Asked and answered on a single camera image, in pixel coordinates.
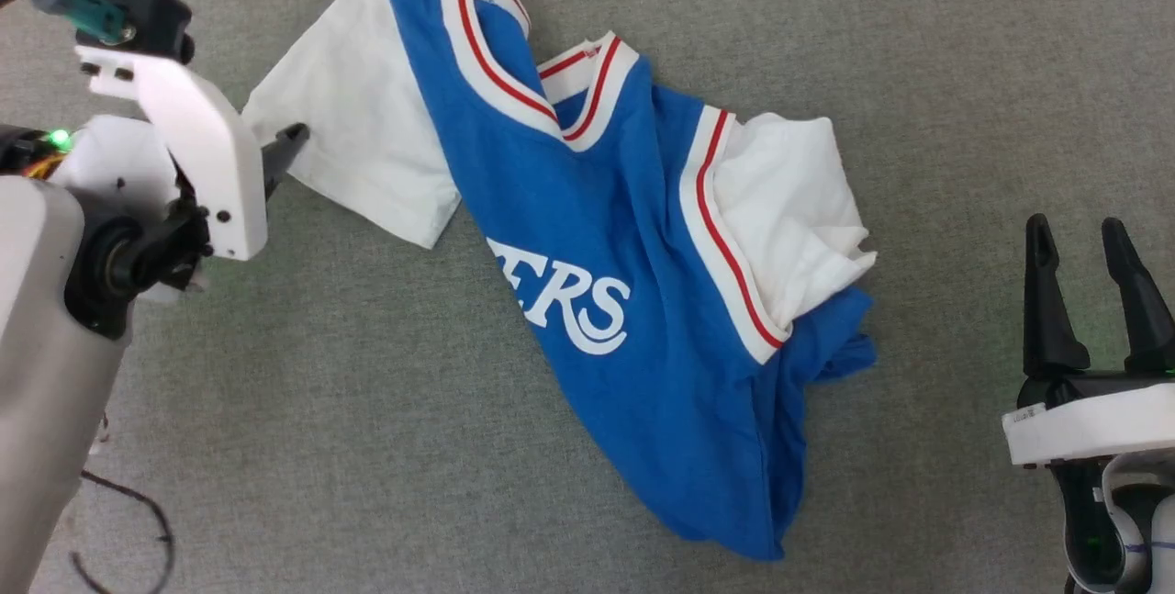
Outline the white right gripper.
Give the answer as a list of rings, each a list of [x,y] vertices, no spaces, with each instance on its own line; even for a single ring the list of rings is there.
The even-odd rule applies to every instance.
[[[1175,372],[1175,317],[1135,250],[1121,220],[1101,222],[1104,266],[1119,286],[1129,355],[1129,374]],[[1083,374],[1090,352],[1076,339],[1058,281],[1060,254],[1046,215],[1025,222],[1023,374],[1045,379]],[[1049,407],[1030,403],[1002,416],[1003,441],[1013,465],[1052,465],[1092,457],[1175,448],[1175,377],[1121,379],[1101,376],[1080,385],[1124,384],[1108,394],[1087,394]]]

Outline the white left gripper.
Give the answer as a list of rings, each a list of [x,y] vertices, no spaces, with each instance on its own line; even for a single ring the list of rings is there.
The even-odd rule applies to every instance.
[[[105,200],[152,223],[179,200],[179,181],[208,212],[212,252],[247,261],[267,243],[267,201],[309,140],[289,124],[261,149],[219,88],[172,59],[80,47],[96,67],[90,92],[135,102],[143,120],[95,116],[70,139],[51,180],[0,176],[0,261],[38,237],[79,232],[81,200]]]

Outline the blue and white basketball jersey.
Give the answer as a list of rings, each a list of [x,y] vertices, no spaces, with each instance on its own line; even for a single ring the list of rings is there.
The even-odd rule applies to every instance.
[[[805,389],[877,363],[828,119],[743,121],[613,32],[546,63],[521,0],[335,0],[251,89],[293,176],[432,248],[466,207],[564,397],[676,535],[777,561]]]

